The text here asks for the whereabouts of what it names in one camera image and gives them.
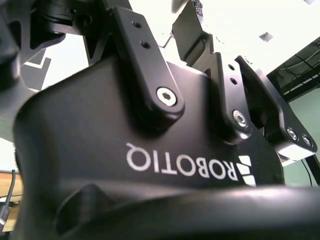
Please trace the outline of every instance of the black metal bracket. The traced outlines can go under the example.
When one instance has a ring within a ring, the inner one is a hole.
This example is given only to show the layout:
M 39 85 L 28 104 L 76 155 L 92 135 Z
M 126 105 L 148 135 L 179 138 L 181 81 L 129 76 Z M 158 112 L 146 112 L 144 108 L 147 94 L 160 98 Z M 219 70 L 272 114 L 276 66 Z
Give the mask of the black metal bracket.
M 291 160 L 301 160 L 317 152 L 317 144 L 298 120 L 290 106 L 259 69 L 253 70 L 239 56 L 242 77 L 253 91 L 250 95 L 259 102 L 266 120 L 265 136 L 280 155 Z
M 152 127 L 168 128 L 183 115 L 185 102 L 145 17 L 116 6 L 108 23 L 120 57 L 134 70 L 128 84 L 139 116 Z
M 203 30 L 201 21 L 189 1 L 172 26 L 179 56 L 211 77 L 213 127 L 226 142 L 239 144 L 252 134 L 240 68 L 233 59 L 214 53 L 213 36 Z

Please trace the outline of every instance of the black cable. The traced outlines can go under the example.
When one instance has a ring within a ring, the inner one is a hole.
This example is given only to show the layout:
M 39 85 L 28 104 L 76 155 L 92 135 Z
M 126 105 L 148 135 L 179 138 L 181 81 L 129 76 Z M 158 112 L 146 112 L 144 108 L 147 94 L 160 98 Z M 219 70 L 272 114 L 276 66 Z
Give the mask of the black cable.
M 294 56 L 296 56 L 298 59 L 300 59 L 302 62 L 304 62 L 305 64 L 307 64 L 309 66 L 309 68 L 313 69 L 313 67 L 311 66 L 310 63 L 308 63 L 306 60 L 304 60 L 302 57 L 298 56 L 297 54 L 295 54 Z
M 10 203 L 10 199 L 11 199 L 12 193 L 14 191 L 15 183 L 16 183 L 16 171 L 12 170 L 11 185 L 10 185 L 10 189 L 8 191 L 8 195 L 6 197 L 5 204 L 4 204 L 4 205 L 6 205 L 8 207 L 9 207 L 9 203 Z
M 309 170 L 308 170 L 307 166 L 305 165 L 304 160 L 301 160 L 301 162 L 302 162 L 302 164 L 303 164 L 303 166 L 304 166 L 304 168 L 305 168 L 305 170 L 306 170 L 306 173 L 307 173 L 307 174 L 308 174 L 308 176 L 309 176 L 310 186 L 311 186 L 311 187 L 313 187 L 310 172 L 309 172 Z
M 0 206 L 0 232 L 4 230 L 5 224 L 7 223 L 7 220 L 9 217 L 9 213 L 10 213 L 9 204 L 10 204 L 10 199 L 12 197 L 12 192 L 14 191 L 15 182 L 16 182 L 16 171 L 12 170 L 12 180 L 11 180 L 11 185 L 8 191 L 8 195 L 6 196 L 4 205 Z

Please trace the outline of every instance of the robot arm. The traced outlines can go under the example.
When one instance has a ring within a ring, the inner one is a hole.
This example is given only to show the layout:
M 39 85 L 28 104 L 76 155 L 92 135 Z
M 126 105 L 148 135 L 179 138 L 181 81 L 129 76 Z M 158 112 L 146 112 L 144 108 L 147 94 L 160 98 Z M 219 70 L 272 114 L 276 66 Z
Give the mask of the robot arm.
M 91 65 L 15 118 L 24 192 L 13 239 L 286 239 L 297 226 L 316 236 L 317 189 L 265 186 L 284 184 L 280 156 L 313 155 L 315 141 L 261 71 L 214 51 L 192 2 L 173 25 L 185 68 L 163 59 L 128 1 L 2 8 L 12 46 L 1 52 L 2 91 L 22 82 L 19 53 L 26 60 L 65 33 L 84 36 Z M 12 21 L 31 26 L 21 46 Z

